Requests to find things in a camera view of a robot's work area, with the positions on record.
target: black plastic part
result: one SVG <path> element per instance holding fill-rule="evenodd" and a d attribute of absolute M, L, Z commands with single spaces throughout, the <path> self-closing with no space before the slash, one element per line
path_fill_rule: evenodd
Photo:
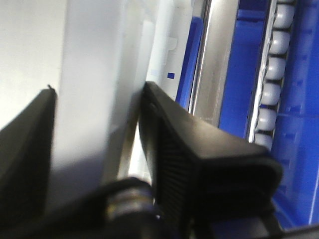
<path fill-rule="evenodd" d="M 0 132 L 0 230 L 44 210 L 56 93 L 40 94 Z"/>
<path fill-rule="evenodd" d="M 129 188 L 145 188 L 151 191 L 149 184 L 136 178 L 110 183 L 50 215 L 2 232 L 0 238 L 175 238 L 163 221 L 152 213 L 136 212 L 120 216 L 113 221 L 107 220 L 107 198 Z"/>
<path fill-rule="evenodd" d="M 282 169 L 266 148 L 190 115 L 152 82 L 143 91 L 140 134 L 157 203 L 184 237 L 192 219 L 273 211 Z"/>

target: metal rail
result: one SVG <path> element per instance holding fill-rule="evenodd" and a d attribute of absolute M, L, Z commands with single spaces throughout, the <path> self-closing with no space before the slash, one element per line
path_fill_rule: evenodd
<path fill-rule="evenodd" d="M 239 0 L 207 0 L 189 112 L 214 126 L 220 111 Z"/>

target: white roller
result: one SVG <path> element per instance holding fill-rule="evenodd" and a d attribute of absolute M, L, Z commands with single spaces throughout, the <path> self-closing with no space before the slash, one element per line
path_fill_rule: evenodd
<path fill-rule="evenodd" d="M 290 34 L 284 31 L 274 31 L 270 46 L 270 54 L 285 54 L 288 50 Z"/>
<path fill-rule="evenodd" d="M 257 129 L 271 131 L 275 128 L 276 112 L 269 109 L 259 109 Z"/>
<path fill-rule="evenodd" d="M 265 78 L 269 80 L 280 80 L 283 78 L 286 68 L 286 61 L 279 57 L 269 57 Z"/>
<path fill-rule="evenodd" d="M 261 103 L 267 106 L 274 106 L 278 103 L 281 88 L 277 84 L 265 83 Z"/>
<path fill-rule="evenodd" d="M 293 23 L 295 14 L 294 6 L 278 4 L 274 28 L 287 29 Z"/>
<path fill-rule="evenodd" d="M 264 146 L 271 151 L 273 139 L 267 134 L 257 133 L 255 134 L 255 144 Z"/>

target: silver metal strip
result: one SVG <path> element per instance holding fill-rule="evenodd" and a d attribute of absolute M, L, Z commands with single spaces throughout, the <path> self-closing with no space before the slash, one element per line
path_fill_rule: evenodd
<path fill-rule="evenodd" d="M 276 13 L 276 6 L 277 6 L 277 0 L 272 0 L 269 6 L 269 13 L 268 13 L 268 20 L 266 25 L 266 31 L 265 31 L 265 38 L 264 38 L 264 45 L 263 45 L 263 51 L 262 51 L 262 57 L 260 62 L 260 68 L 259 73 L 257 77 L 257 83 L 256 83 L 256 90 L 252 111 L 250 113 L 249 118 L 249 124 L 248 124 L 248 135 L 247 139 L 250 143 L 254 142 L 255 139 L 255 130 L 257 126 L 258 121 L 258 112 L 259 112 L 259 106 L 260 106 L 260 100 L 262 96 L 262 90 L 263 90 L 263 82 L 265 77 L 265 72 L 267 68 L 267 59 L 268 59 L 268 53 L 269 53 L 269 47 L 271 44 L 271 35 L 272 35 L 272 29 L 273 24 L 275 20 L 275 13 Z"/>
<path fill-rule="evenodd" d="M 189 112 L 219 125 L 239 0 L 207 0 Z"/>

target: ribbed black surface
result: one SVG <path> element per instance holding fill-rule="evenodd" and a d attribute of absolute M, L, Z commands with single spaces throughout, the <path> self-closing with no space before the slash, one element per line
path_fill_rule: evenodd
<path fill-rule="evenodd" d="M 192 163 L 180 150 L 164 124 L 159 132 L 158 199 L 165 220 L 178 227 L 187 227 L 187 194 Z"/>

